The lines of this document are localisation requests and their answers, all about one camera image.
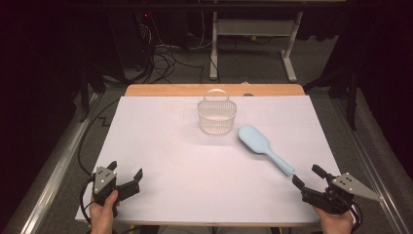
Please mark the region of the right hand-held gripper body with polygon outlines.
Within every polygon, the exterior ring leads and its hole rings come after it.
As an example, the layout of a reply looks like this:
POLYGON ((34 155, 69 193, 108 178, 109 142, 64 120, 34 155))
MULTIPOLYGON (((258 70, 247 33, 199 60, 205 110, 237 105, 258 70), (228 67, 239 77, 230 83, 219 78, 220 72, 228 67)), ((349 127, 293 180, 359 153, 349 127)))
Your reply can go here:
POLYGON ((356 196, 380 202, 382 197, 349 173, 332 175, 317 172, 325 178, 323 192, 301 186, 302 201, 332 215, 342 215, 356 206, 356 196))

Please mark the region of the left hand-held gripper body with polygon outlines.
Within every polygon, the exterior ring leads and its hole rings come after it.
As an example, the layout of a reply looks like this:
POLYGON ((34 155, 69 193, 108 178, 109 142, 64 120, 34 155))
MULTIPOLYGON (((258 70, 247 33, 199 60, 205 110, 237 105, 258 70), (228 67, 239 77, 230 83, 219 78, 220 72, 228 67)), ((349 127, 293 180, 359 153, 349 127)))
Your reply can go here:
POLYGON ((117 184, 117 173, 104 167, 98 167, 94 174, 94 201, 103 206, 113 190, 118 191, 116 202, 124 201, 140 191, 139 182, 134 179, 122 185, 117 184))

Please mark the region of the light blue hairbrush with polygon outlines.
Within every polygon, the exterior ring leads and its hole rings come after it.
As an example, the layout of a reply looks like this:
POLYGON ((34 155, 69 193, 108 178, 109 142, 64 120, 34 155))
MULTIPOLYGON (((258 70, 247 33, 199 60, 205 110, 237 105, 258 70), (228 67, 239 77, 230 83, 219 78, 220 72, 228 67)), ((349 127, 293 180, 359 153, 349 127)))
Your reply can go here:
POLYGON ((251 151, 269 156, 273 163, 286 176, 292 176, 294 174, 294 168, 272 151, 269 140, 256 128, 250 125, 242 126, 239 128, 238 136, 251 151))

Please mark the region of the white plastic basket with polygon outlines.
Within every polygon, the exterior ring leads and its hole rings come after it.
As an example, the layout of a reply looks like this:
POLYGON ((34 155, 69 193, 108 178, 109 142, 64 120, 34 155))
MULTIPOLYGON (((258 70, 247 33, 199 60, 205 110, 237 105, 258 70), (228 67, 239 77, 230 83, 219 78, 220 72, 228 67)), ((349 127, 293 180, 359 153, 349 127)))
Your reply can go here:
POLYGON ((237 114, 237 105, 229 94, 219 88, 205 92, 197 105, 199 127, 209 135, 225 135, 232 131, 237 114))

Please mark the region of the person's right hand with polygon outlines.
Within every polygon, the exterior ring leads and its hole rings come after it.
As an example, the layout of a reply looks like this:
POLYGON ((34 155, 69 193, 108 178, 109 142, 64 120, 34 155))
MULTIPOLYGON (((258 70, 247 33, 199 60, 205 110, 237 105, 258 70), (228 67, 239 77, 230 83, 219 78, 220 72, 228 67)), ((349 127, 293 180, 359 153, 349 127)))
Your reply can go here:
POLYGON ((344 214, 329 214, 317 207, 314 211, 319 216, 323 234, 351 234, 353 229, 353 216, 350 212, 344 214))

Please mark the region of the person's left hand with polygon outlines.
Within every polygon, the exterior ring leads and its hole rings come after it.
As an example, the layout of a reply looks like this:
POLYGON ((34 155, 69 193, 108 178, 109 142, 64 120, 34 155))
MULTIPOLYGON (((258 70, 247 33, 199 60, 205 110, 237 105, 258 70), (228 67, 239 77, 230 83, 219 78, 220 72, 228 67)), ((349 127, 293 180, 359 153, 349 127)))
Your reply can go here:
POLYGON ((117 198, 118 191, 114 190, 106 198, 103 206, 96 203, 91 204, 91 234, 112 234, 114 219, 112 209, 117 198))

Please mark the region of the white foam board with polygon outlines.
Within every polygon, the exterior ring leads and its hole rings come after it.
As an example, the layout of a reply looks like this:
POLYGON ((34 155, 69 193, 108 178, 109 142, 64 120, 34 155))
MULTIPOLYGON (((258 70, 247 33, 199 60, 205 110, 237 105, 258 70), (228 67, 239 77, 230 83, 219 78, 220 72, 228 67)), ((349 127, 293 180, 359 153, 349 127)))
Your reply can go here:
MULTIPOLYGON (((251 125, 307 186, 326 183, 313 165, 337 175, 311 99, 234 97, 236 127, 251 125)), ((138 194, 121 204, 126 223, 303 226, 318 222, 289 176, 251 152, 237 130, 223 136, 198 125, 198 97, 122 97, 97 164, 117 164, 117 180, 143 172, 138 194)))

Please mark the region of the black stand leg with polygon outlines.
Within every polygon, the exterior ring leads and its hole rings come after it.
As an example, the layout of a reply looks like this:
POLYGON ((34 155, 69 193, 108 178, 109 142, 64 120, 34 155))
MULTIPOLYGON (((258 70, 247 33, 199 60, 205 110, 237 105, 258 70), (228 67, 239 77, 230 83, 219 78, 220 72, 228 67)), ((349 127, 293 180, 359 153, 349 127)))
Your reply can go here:
POLYGON ((305 92, 315 87, 328 87, 330 98, 347 99, 346 120, 351 129, 356 127, 356 107, 357 107, 357 75, 350 65, 343 65, 334 68, 332 71, 323 73, 320 78, 306 84, 303 89, 305 92))
POLYGON ((80 98, 81 98, 81 122, 85 122, 90 112, 89 87, 96 94, 103 94, 106 87, 103 82, 103 75, 99 67, 91 62, 83 62, 79 71, 80 98))

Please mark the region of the dark computer tower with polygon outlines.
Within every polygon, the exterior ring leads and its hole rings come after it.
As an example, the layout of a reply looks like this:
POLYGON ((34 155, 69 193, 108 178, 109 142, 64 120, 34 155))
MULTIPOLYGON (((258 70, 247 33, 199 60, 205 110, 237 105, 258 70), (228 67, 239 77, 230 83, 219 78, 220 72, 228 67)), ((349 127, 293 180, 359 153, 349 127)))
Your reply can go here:
POLYGON ((146 81, 153 71, 152 32, 141 13, 112 13, 109 21, 125 77, 131 82, 146 81))

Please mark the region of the aluminium floor rail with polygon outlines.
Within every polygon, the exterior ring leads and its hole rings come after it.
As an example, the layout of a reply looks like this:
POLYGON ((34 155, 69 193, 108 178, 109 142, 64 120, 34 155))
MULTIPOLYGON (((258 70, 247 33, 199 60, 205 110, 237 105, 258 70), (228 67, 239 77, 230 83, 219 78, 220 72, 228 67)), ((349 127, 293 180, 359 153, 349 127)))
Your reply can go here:
POLYGON ((383 198, 380 207, 392 234, 413 234, 413 181, 395 157, 364 99, 356 107, 354 130, 347 120, 346 103, 341 99, 333 99, 332 103, 357 149, 367 180, 383 198))
POLYGON ((46 217, 80 145, 80 140, 91 122, 91 115, 99 105, 100 96, 93 94, 87 101, 89 112, 83 113, 81 107, 64 130, 51 156, 36 176, 24 199, 27 216, 23 219, 18 234, 36 234, 46 217))

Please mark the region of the white metal stand frame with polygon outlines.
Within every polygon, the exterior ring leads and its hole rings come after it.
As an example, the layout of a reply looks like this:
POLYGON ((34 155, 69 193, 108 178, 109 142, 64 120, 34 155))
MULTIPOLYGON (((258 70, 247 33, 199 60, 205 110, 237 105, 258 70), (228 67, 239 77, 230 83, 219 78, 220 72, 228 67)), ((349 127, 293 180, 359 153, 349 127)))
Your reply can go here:
POLYGON ((295 15, 291 20, 275 19, 220 19, 216 12, 212 16, 212 40, 209 62, 209 78, 218 78, 218 51, 217 38, 219 35, 226 36, 264 36, 264 37, 287 37, 288 44, 280 51, 283 66, 288 80, 297 82, 297 77, 290 60, 290 54, 298 33, 303 17, 302 12, 295 15))

